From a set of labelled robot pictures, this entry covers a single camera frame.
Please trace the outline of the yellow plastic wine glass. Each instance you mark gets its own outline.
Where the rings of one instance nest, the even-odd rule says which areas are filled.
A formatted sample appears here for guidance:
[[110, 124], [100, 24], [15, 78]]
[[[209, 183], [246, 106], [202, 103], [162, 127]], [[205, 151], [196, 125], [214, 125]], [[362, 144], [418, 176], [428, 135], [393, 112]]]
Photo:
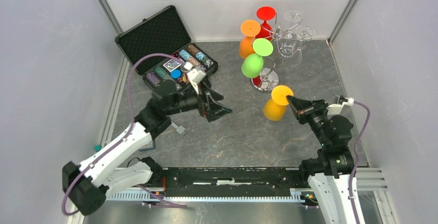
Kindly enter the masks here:
[[271, 121], [279, 121], [283, 118], [289, 102], [287, 96], [294, 96], [293, 90], [285, 85], [278, 85], [271, 91], [271, 98], [263, 107], [264, 116]]

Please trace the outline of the green plastic wine glass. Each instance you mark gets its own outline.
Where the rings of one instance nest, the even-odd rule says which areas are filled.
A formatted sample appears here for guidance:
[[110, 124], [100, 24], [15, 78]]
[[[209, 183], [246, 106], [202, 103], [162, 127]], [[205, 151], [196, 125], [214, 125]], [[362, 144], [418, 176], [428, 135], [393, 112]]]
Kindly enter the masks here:
[[265, 38], [257, 38], [251, 43], [253, 52], [245, 57], [241, 71], [248, 78], [255, 78], [262, 71], [264, 58], [273, 53], [273, 44]]

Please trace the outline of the clear wine glass front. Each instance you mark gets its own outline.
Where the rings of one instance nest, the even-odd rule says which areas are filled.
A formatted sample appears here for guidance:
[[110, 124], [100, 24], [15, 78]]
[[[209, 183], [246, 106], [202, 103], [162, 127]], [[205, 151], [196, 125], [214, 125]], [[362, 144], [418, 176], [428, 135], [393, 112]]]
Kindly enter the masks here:
[[297, 35], [297, 44], [295, 53], [299, 60], [302, 59], [302, 49], [304, 44], [308, 41], [311, 41], [315, 35], [315, 30], [309, 26], [299, 26], [296, 29]]

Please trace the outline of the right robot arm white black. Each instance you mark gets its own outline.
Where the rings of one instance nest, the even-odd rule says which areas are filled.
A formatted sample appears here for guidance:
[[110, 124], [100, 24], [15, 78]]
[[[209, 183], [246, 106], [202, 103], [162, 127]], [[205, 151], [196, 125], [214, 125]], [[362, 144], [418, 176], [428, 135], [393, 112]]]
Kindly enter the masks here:
[[353, 124], [340, 112], [354, 104], [339, 96], [336, 103], [286, 97], [299, 124], [308, 124], [321, 145], [317, 158], [305, 159], [298, 179], [310, 187], [326, 223], [364, 223], [355, 176], [358, 163], [348, 147]]

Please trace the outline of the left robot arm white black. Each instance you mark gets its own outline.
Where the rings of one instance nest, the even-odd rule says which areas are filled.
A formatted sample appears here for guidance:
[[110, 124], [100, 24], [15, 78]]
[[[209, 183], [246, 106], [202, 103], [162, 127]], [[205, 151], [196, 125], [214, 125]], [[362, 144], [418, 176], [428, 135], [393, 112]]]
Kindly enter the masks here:
[[114, 170], [131, 154], [155, 141], [171, 125], [171, 115], [198, 110], [208, 122], [215, 121], [232, 109], [221, 104], [223, 96], [203, 82], [187, 91], [178, 92], [172, 81], [164, 80], [153, 90], [151, 99], [131, 120], [128, 127], [107, 146], [79, 164], [66, 163], [62, 168], [62, 189], [65, 193], [61, 211], [69, 216], [66, 203], [70, 200], [84, 216], [94, 213], [111, 193], [136, 184], [157, 186], [162, 172], [145, 162], [121, 170], [121, 179], [110, 179]]

